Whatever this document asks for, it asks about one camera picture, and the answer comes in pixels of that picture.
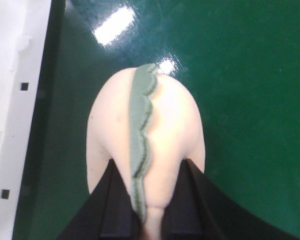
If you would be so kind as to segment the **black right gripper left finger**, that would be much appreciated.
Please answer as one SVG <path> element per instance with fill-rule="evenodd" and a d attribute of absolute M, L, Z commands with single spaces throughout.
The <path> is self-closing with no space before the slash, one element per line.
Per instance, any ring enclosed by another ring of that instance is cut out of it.
<path fill-rule="evenodd" d="M 115 162 L 110 159 L 101 180 L 58 240 L 138 240 L 141 224 Z"/>

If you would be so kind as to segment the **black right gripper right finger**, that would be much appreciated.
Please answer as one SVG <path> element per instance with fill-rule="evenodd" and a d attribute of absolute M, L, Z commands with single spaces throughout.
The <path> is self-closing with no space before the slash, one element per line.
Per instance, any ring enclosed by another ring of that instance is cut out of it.
<path fill-rule="evenodd" d="M 192 162 L 181 161 L 173 197 L 165 210 L 164 240 L 295 240 L 224 194 Z"/>

